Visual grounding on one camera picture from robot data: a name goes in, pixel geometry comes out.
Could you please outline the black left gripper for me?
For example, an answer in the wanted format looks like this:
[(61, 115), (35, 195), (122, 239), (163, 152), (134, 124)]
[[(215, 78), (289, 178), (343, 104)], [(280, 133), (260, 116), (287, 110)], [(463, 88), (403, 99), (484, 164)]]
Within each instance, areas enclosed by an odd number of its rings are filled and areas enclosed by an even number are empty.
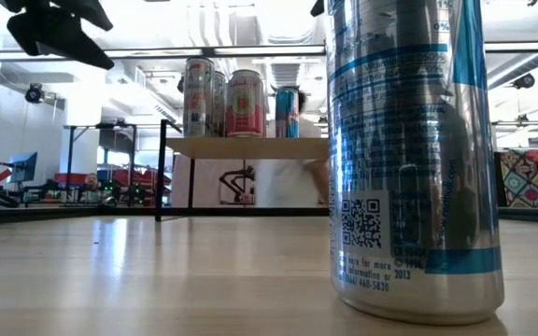
[[(53, 0), (53, 3), (93, 25), (110, 31), (113, 23), (98, 0)], [(28, 55), (56, 54), (94, 67), (109, 70), (113, 61), (81, 28), (79, 18), (57, 21), (59, 8), (48, 0), (0, 0), (14, 13), (7, 30)]]

